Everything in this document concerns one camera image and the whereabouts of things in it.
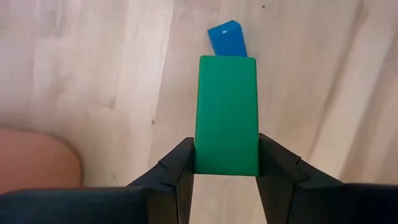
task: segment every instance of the green rectangular block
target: green rectangular block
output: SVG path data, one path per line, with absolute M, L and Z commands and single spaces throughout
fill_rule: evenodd
M 259 174 L 256 59 L 202 56 L 195 173 Z

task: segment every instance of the wood grain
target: wood grain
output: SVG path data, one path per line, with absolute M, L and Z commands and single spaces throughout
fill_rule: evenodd
M 257 59 L 259 127 L 344 181 L 398 184 L 394 0 L 4 0 L 0 124 L 74 145 L 85 185 L 125 185 L 193 136 L 207 29 Z M 192 223 L 264 223 L 253 178 L 195 177 Z

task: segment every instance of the wooden floor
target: wooden floor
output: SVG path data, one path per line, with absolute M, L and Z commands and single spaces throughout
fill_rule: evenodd
M 262 133 L 328 174 L 398 184 L 396 0 L 3 0 L 0 124 L 58 136 L 125 185 L 193 136 L 207 29 L 257 58 Z M 192 223 L 261 223 L 253 178 L 195 177 Z

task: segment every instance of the green block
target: green block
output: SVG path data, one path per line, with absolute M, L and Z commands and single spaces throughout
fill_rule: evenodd
M 195 173 L 259 174 L 256 59 L 202 56 Z

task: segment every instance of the blue block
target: blue block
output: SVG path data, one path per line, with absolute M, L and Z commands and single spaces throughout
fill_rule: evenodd
M 247 57 L 241 25 L 229 21 L 207 31 L 211 46 L 217 56 Z

